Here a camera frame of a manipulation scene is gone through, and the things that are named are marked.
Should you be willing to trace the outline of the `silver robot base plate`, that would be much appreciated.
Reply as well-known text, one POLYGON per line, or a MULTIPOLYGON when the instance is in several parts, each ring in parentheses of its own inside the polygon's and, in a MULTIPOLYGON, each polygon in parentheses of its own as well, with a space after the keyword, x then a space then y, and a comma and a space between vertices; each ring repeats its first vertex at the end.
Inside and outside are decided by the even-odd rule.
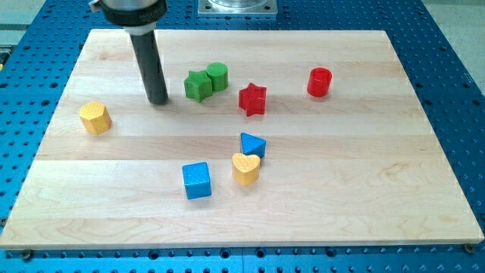
POLYGON ((199 15, 276 15, 277 0, 199 0, 199 15))

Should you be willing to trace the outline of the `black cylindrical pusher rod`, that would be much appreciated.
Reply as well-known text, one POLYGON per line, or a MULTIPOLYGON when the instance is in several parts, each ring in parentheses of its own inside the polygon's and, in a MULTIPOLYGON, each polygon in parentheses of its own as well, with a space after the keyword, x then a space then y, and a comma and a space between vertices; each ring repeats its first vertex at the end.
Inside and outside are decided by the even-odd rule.
POLYGON ((168 100, 167 87, 153 30, 130 36, 148 101, 163 105, 168 100))

